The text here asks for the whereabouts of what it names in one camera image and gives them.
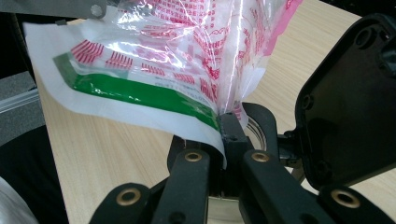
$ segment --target black pants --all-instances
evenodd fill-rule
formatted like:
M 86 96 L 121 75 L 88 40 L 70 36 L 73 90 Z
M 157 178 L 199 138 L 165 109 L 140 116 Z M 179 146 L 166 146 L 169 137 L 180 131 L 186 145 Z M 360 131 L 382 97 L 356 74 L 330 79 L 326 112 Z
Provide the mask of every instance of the black pants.
M 26 201 L 39 223 L 68 223 L 46 126 L 0 147 L 0 176 Z

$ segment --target wood grain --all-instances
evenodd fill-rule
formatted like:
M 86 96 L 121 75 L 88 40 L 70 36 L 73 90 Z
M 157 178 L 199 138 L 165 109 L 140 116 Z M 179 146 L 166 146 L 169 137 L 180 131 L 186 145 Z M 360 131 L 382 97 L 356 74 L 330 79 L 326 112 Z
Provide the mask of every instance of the wood grain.
M 258 89 L 246 101 L 268 107 L 280 133 L 292 130 L 300 88 L 358 18 L 318 0 L 304 0 L 277 40 Z M 172 134 L 73 113 L 49 96 L 40 76 L 36 80 L 70 223 L 88 223 L 99 203 L 120 184 L 151 187 L 168 176 Z M 395 187 L 392 170 L 354 189 L 396 220 Z

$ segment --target green stripe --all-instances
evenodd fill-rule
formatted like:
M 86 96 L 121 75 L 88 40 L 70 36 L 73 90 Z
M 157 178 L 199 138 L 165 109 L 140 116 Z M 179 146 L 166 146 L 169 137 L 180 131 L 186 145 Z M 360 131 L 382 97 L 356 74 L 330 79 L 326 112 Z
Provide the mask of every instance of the green stripe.
M 105 74 L 80 75 L 66 54 L 53 59 L 67 85 L 76 91 L 136 105 L 146 105 L 198 118 L 219 130 L 217 114 L 208 106 L 174 90 Z

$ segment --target plastic bag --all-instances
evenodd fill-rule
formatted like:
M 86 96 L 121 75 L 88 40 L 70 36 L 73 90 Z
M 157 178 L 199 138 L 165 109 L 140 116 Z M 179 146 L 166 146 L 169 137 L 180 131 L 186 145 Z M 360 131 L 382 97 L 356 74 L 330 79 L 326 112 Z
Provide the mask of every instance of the plastic bag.
M 99 21 L 25 28 L 32 62 L 65 107 L 223 153 L 218 114 L 234 110 L 244 123 L 240 102 L 264 72 L 257 63 L 299 3 L 121 0 Z

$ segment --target white fabric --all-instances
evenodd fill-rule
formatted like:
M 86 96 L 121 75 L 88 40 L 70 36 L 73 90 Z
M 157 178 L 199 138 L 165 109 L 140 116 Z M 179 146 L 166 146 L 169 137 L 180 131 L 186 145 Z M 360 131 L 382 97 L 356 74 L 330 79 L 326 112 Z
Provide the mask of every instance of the white fabric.
M 26 202 L 0 177 L 0 224 L 38 223 Z

